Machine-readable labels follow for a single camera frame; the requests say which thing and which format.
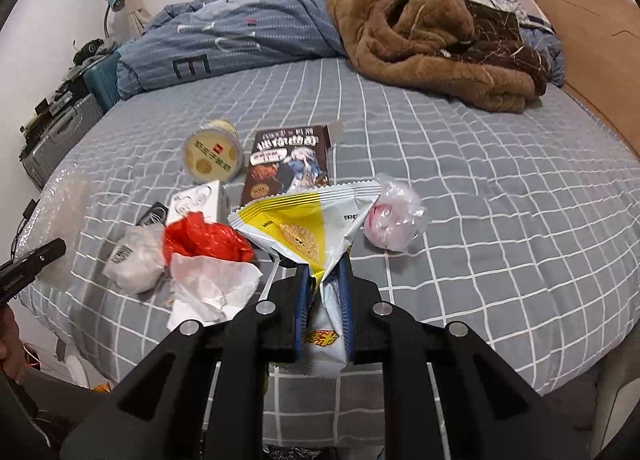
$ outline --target wooden headboard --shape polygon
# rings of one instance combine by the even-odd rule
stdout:
[[[640,8],[632,0],[536,0],[564,44],[565,91],[640,155]]]

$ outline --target black cable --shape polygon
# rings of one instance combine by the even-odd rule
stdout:
[[[17,248],[18,248],[18,240],[20,239],[20,235],[22,234],[22,231],[24,230],[25,225],[27,225],[29,218],[31,218],[31,215],[33,215],[33,212],[36,210],[36,206],[38,205],[38,202],[39,202],[38,200],[34,200],[32,198],[27,208],[22,212],[22,220],[20,220],[20,223],[18,224],[18,228],[15,230],[14,241],[11,243],[10,256],[11,256],[12,262],[14,261],[15,252],[17,251]]]

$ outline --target small white package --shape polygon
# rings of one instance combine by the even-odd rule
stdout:
[[[126,294],[152,289],[164,271],[163,234],[161,224],[127,227],[102,273]]]
[[[174,253],[171,277],[175,299],[166,326],[173,331],[187,319],[203,325],[233,319],[254,295],[262,273],[253,263]]]
[[[49,263],[37,276],[49,287],[66,291],[71,286],[71,268],[92,193],[91,181],[76,164],[59,169],[47,182],[20,234],[15,252],[18,259],[55,238],[65,241],[65,255]]]
[[[177,222],[191,211],[202,211],[207,223],[226,224],[230,205],[225,188],[219,180],[207,182],[173,195],[169,201],[166,224]]]

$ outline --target human hand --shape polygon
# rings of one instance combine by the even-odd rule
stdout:
[[[10,379],[22,384],[27,361],[11,307],[0,308],[0,368]]]

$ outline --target anime illustration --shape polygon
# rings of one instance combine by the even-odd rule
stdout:
[[[279,193],[297,193],[327,184],[326,173],[320,168],[316,152],[307,147],[291,150],[278,167]]]

